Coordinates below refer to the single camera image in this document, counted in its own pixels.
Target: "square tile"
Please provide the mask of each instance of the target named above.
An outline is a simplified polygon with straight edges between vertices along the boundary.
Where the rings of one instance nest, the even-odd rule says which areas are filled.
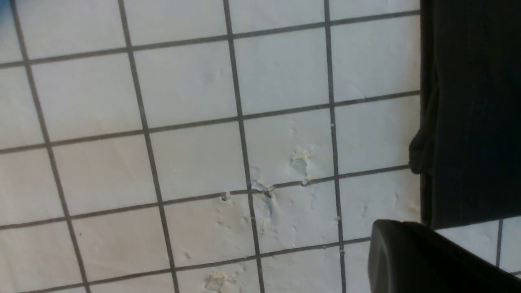
[[[342,291],[338,247],[262,259],[266,293],[338,293]]]
[[[125,47],[116,0],[16,3],[30,58]]]
[[[176,266],[212,263],[255,254],[245,194],[165,207]]]
[[[163,199],[246,189],[235,122],[152,134]]]
[[[92,293],[172,293],[172,274],[127,279],[91,286]]]
[[[0,155],[0,186],[0,225],[64,215],[46,149]]]
[[[419,0],[331,0],[331,20],[420,9]]]
[[[437,230],[441,236],[476,256],[495,264],[498,246],[498,221]]]
[[[324,29],[235,40],[244,114],[328,103]]]
[[[230,0],[233,32],[249,32],[324,21],[322,0]]]
[[[22,60],[15,21],[8,0],[0,0],[0,63]]]
[[[125,0],[133,45],[226,35],[221,0]]]
[[[253,181],[273,185],[333,175],[328,109],[251,119],[244,129]]]
[[[150,127],[237,116],[228,42],[135,53]]]
[[[344,246],[346,293],[371,293],[367,275],[369,244],[362,242]]]
[[[72,215],[156,202],[143,136],[54,148]]]
[[[257,262],[246,261],[177,272],[180,293],[259,293]]]
[[[253,195],[261,253],[338,241],[334,182]]]
[[[409,170],[340,180],[344,240],[370,237],[380,218],[420,221],[420,178]]]
[[[90,281],[170,268],[156,207],[72,224]]]
[[[507,272],[521,271],[521,217],[505,219],[499,267]]]
[[[418,96],[335,109],[341,174],[409,162],[408,147],[420,125]]]
[[[141,129],[126,54],[33,66],[51,140]]]
[[[0,149],[43,142],[26,69],[0,70]]]
[[[331,50],[336,101],[420,88],[419,16],[334,26]]]
[[[67,224],[0,233],[0,291],[15,293],[81,283]]]

